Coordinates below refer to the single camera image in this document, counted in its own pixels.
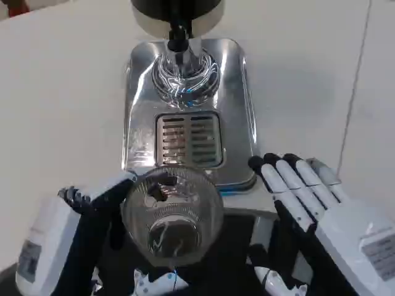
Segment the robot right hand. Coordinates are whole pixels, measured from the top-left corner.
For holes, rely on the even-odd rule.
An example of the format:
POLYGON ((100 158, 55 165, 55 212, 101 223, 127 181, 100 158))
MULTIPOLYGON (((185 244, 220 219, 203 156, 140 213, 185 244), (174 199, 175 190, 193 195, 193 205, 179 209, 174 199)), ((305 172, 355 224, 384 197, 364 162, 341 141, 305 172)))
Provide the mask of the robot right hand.
POLYGON ((394 221, 353 199, 316 158, 267 153, 248 165, 273 197, 280 223, 326 295, 394 294, 394 221))

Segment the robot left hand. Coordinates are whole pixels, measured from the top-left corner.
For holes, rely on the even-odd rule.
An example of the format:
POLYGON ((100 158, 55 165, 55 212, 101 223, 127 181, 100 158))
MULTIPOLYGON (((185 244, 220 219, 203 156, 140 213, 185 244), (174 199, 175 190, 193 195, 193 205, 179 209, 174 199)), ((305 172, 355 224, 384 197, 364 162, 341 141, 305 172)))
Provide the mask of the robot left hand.
POLYGON ((126 229, 120 206, 137 180, 123 172, 100 189, 70 186, 43 201, 17 262, 22 295, 98 295, 96 271, 105 243, 123 247, 126 229))

